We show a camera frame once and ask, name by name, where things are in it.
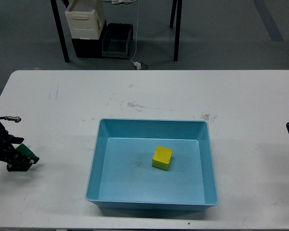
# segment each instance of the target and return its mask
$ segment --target cable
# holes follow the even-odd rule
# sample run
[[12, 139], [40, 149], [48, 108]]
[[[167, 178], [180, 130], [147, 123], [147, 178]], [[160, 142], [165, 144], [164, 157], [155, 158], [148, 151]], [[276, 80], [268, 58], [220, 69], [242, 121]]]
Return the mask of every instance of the cable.
[[114, 5], [118, 4], [130, 4], [132, 2], [136, 2], [138, 0], [103, 0], [103, 2], [111, 2]]
[[137, 34], [138, 34], [138, 21], [139, 21], [139, 2], [140, 1], [138, 1], [138, 9], [137, 9], [137, 27], [136, 27], [136, 39], [135, 39], [135, 53], [134, 53], [134, 56], [131, 58], [131, 62], [133, 63], [133, 64], [136, 64], [134, 61], [133, 61], [133, 58], [135, 57], [135, 55], [136, 55], [136, 52], [137, 52]]
[[15, 123], [19, 123], [21, 121], [21, 118], [19, 116], [2, 116], [0, 117], [0, 119], [14, 121]]

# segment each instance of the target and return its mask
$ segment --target clear plastic container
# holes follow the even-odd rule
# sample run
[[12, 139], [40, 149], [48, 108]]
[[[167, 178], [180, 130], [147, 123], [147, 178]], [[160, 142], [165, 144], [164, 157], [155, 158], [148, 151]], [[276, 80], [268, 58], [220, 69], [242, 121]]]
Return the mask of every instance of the clear plastic container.
[[103, 38], [102, 56], [127, 59], [132, 38], [133, 26], [131, 24], [110, 23]]

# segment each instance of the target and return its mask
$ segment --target scuff mark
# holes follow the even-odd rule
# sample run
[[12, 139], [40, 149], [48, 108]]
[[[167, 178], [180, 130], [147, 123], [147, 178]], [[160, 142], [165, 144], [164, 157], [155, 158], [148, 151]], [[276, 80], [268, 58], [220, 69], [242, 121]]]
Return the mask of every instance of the scuff mark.
[[55, 97], [55, 100], [58, 99], [58, 93], [59, 93], [59, 85], [57, 86], [57, 91], [56, 91], [56, 97]]
[[132, 102], [129, 102], [128, 104], [127, 104], [129, 107], [131, 107], [131, 108], [133, 108], [133, 107], [140, 107], [140, 108], [142, 108], [143, 106], [141, 106], [141, 105], [139, 105], [139, 104], [133, 104]]
[[217, 115], [215, 114], [210, 114], [210, 113], [207, 113], [207, 114], [201, 114], [201, 119], [207, 121], [207, 122], [214, 122], [214, 120], [217, 118]]
[[172, 110], [172, 109], [162, 109], [162, 108], [153, 108], [153, 107], [145, 107], [145, 106], [141, 106], [139, 104], [134, 104], [132, 102], [128, 102], [128, 107], [131, 107], [131, 108], [136, 108], [136, 107], [140, 107], [140, 108], [148, 108], [148, 109], [153, 109], [153, 110], [164, 110], [164, 111], [175, 111], [175, 110]]

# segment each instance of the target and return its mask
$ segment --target white storage box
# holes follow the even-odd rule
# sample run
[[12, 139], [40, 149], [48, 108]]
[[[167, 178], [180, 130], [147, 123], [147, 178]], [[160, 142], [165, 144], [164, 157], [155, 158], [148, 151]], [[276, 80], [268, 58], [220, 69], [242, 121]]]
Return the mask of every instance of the white storage box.
[[66, 19], [73, 39], [99, 39], [105, 22], [103, 0], [72, 0]]

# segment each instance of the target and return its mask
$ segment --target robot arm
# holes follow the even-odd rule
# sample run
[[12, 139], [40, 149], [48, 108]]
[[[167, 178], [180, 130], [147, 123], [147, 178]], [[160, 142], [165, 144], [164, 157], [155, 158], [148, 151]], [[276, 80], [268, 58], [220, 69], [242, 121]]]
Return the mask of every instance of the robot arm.
[[[4, 116], [0, 120], [9, 120], [18, 123], [19, 117]], [[7, 170], [11, 171], [28, 171], [32, 164], [38, 162], [36, 157], [22, 142], [24, 138], [10, 135], [0, 122], [0, 161], [7, 163]], [[12, 144], [20, 144], [16, 149]]]

